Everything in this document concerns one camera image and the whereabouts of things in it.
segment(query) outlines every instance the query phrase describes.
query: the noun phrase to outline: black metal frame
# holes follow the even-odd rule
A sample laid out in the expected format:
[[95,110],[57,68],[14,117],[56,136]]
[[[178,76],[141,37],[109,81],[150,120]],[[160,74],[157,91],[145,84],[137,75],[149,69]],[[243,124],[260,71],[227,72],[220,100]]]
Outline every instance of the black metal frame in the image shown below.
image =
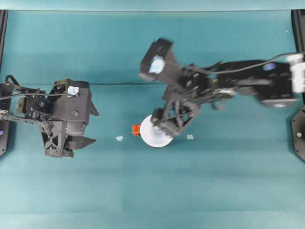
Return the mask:
[[[8,10],[0,10],[0,69],[2,64],[2,55],[4,48],[4,40],[6,33],[6,25],[8,20]],[[0,93],[2,96],[9,95],[11,92],[7,90],[3,90]],[[7,108],[7,111],[10,110],[10,99],[9,100],[1,100],[0,108]],[[8,147],[8,138],[9,138],[9,130],[10,130],[10,121],[0,120],[0,156],[3,155],[7,151]]]
[[[298,52],[305,52],[305,10],[292,10],[291,22]],[[305,161],[305,105],[291,119],[291,130],[295,153]]]

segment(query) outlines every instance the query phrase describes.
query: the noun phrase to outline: black cable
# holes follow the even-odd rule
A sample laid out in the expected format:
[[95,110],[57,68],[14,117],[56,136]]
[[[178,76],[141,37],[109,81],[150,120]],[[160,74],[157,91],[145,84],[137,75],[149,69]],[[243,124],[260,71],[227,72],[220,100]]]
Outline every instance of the black cable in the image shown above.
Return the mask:
[[38,96],[40,96],[40,95],[41,95],[41,96],[61,96],[61,95],[66,95],[66,96],[75,97],[75,95],[68,94],[68,93],[58,93],[58,94],[46,94],[46,93],[18,93],[18,94],[12,94],[12,95],[8,95],[8,96],[0,97],[0,100],[11,99],[11,98],[17,97],[17,96],[28,96],[28,95],[38,95]]
[[[259,66],[263,66],[265,64],[268,64],[268,63],[271,63],[273,61],[275,61],[276,59],[280,58],[280,57],[283,57],[283,56],[288,56],[288,55],[297,55],[297,54],[305,54],[305,52],[291,52],[291,53],[282,53],[282,54],[279,54],[275,57],[273,57],[272,59],[268,60],[268,61],[264,61],[262,63],[258,63],[258,64],[254,64],[254,65],[250,65],[250,66],[247,66],[247,67],[244,67],[244,68],[239,68],[239,69],[233,69],[233,70],[224,70],[224,71],[209,71],[209,70],[206,70],[204,68],[197,68],[195,66],[184,66],[183,68],[185,69],[190,69],[190,70],[194,70],[194,71],[197,71],[199,73],[203,73],[203,74],[207,74],[207,75],[213,75],[213,74],[230,74],[230,73],[238,73],[238,72],[242,72],[242,71],[245,71],[245,70],[248,70],[248,69],[251,69],[251,68],[256,68],[256,67],[259,67]],[[171,62],[171,61],[165,61],[166,63],[169,63],[169,64],[173,64],[173,65],[178,65],[178,63],[176,62]]]

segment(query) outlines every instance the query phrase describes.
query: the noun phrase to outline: teal table surface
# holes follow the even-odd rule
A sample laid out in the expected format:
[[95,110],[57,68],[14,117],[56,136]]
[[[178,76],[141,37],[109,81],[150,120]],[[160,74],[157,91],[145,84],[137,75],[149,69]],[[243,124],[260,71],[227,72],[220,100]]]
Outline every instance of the teal table surface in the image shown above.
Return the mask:
[[140,61],[159,37],[181,64],[269,59],[294,52],[291,13],[87,13],[10,11],[1,77],[21,83],[61,78],[143,83]]
[[76,11],[233,11],[303,9],[303,0],[1,0],[0,9]]
[[289,11],[11,11],[1,79],[11,73],[47,91],[57,79],[88,80],[100,116],[85,132],[97,142],[73,159],[44,156],[38,126],[12,124],[0,157],[0,228],[305,227],[305,163],[289,127],[302,101],[264,109],[237,95],[222,111],[204,105],[167,147],[132,136],[132,124],[163,106],[165,85],[103,84],[143,83],[139,61],[159,36],[175,41],[181,62],[198,65],[295,50]]

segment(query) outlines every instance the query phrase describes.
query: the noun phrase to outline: small white piece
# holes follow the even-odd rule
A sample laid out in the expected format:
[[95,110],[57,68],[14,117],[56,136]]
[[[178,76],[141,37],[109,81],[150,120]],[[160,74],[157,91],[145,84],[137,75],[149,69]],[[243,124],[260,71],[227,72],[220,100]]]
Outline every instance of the small white piece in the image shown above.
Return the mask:
[[163,71],[164,66],[165,66],[165,62],[163,60],[163,57],[155,55],[152,59],[152,64],[148,72],[159,74],[160,72]]
[[187,135],[186,140],[194,140],[194,136],[193,135]]
[[80,90],[79,87],[70,86],[70,87],[68,87],[68,94],[77,95],[79,90]]
[[124,139],[123,136],[117,136],[117,137],[116,137],[116,140],[117,140],[118,142],[121,142],[123,139]]

